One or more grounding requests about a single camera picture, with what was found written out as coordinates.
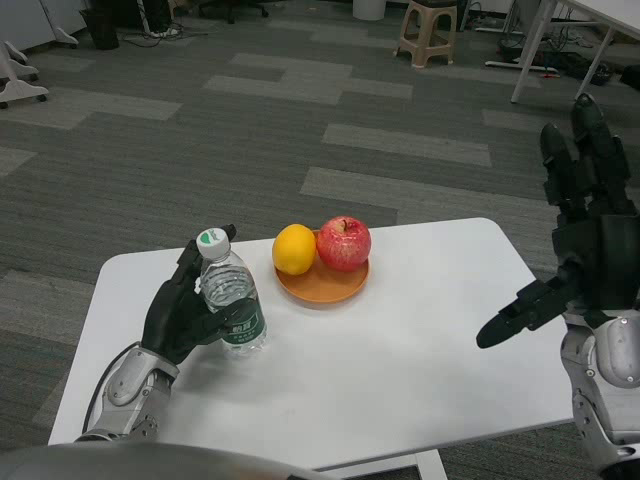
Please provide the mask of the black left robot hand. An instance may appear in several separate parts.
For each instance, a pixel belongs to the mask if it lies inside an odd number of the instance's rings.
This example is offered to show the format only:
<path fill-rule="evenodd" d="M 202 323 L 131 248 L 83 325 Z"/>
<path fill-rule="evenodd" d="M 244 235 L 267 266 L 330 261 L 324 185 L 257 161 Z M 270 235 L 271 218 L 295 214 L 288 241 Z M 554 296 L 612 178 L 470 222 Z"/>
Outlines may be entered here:
<path fill-rule="evenodd" d="M 236 227 L 227 224 L 189 241 L 152 300 L 143 348 L 178 365 L 195 347 L 218 340 L 237 355 L 263 346 L 266 320 L 254 278 L 232 250 L 235 236 Z"/>

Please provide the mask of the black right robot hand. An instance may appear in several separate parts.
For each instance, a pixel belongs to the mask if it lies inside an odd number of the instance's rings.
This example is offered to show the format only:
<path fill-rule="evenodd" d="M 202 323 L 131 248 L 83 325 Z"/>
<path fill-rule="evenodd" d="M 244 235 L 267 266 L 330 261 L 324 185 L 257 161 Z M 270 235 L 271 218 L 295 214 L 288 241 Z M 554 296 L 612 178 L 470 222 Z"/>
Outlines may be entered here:
<path fill-rule="evenodd" d="M 570 304 L 586 310 L 596 329 L 612 310 L 628 310 L 639 293 L 639 211 L 628 197 L 631 177 L 622 140 L 610 132 L 589 94 L 581 94 L 571 111 L 573 159 L 553 123 L 540 133 L 547 171 L 544 191 L 559 210 L 552 244 L 558 259 L 554 277 L 521 289 L 479 331 L 476 343 L 486 349 L 523 329 L 535 331 L 568 312 Z"/>

